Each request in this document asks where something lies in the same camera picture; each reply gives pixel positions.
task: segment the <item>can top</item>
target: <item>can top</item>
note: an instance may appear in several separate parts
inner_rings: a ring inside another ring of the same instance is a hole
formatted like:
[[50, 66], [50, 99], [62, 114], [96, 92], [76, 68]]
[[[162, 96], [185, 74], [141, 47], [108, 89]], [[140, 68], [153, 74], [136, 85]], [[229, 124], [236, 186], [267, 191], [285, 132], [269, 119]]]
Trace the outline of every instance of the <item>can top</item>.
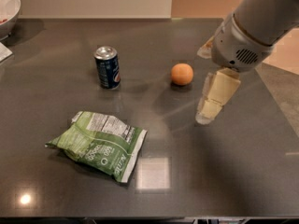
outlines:
[[100, 60], [109, 60], [117, 55], [117, 51], [112, 47], [101, 47], [95, 51], [94, 57]]

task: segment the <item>table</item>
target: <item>table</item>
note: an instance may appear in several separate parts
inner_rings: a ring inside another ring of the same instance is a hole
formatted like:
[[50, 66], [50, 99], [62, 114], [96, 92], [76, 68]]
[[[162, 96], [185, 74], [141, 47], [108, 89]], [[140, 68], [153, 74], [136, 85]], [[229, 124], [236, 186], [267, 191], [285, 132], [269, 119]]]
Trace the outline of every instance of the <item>table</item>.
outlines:
[[[266, 74], [241, 74], [217, 119], [195, 122], [206, 74], [218, 69], [196, 51], [220, 23], [18, 20], [6, 41], [14, 56], [0, 66], [0, 217], [297, 217], [298, 136]], [[96, 73], [104, 45], [119, 53], [114, 91]], [[191, 85], [170, 83], [176, 63], [192, 66]], [[80, 110], [149, 131], [128, 184], [44, 147]]]

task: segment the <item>snack bag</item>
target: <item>snack bag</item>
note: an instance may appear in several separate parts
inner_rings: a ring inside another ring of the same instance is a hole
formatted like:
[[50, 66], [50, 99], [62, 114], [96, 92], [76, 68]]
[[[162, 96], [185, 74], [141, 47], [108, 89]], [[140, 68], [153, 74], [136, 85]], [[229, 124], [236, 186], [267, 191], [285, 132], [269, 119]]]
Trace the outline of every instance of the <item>snack bag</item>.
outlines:
[[71, 127], [46, 147], [58, 147], [73, 161], [90, 165], [128, 182], [147, 131], [127, 125], [114, 116], [80, 111]]

